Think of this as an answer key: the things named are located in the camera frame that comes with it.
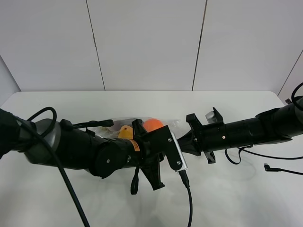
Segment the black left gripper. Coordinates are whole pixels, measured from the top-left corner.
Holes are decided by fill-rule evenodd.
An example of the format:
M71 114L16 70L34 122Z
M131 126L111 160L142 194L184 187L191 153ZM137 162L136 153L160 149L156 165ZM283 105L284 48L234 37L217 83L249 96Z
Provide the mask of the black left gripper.
M147 132L141 119L132 121L133 140L138 144L139 151L130 154L128 167L141 166L140 169L152 186L158 190L165 187L160 178L160 161L158 154L167 157L169 166L174 171L179 170L179 146L170 128L165 125L159 129Z

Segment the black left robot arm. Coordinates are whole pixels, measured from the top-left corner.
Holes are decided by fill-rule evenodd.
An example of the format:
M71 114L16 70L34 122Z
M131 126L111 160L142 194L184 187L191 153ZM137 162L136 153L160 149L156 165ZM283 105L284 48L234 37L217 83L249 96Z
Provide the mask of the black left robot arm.
M143 172L154 190L160 189L164 186L160 180L160 162L164 158L175 171L183 167L178 142L168 126L147 132L141 120L132 124L132 139L103 138L89 130L95 122L21 122L11 113L1 111L0 152L16 150L24 153L30 163L44 166L55 166L56 155L64 168L86 170L100 178L134 167Z

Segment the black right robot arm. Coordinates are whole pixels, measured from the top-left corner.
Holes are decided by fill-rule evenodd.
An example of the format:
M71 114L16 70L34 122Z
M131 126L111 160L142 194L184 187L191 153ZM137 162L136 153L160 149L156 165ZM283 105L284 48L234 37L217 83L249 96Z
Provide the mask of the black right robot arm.
M203 125L195 114L186 121L190 131L178 139L182 152L195 156L205 154L208 163L216 162L214 152L230 148L251 147L261 144L287 142L303 133L303 98L281 108L274 108L254 118L224 123L222 115L214 108L206 115Z

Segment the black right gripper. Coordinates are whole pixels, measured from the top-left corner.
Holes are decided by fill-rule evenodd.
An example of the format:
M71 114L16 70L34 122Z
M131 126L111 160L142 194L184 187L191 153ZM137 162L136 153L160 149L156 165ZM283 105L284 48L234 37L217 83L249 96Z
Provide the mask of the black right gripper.
M195 113L188 114L186 116L186 122L189 124L191 130L178 139L178 143L183 153L195 156L200 156L204 153L209 164L216 163L216 159L214 152L209 148L210 139L208 139L207 136L211 134L211 129L220 129L220 126L224 124L222 115L215 107L213 107L213 110L216 113L218 122L207 125L203 125L198 120Z

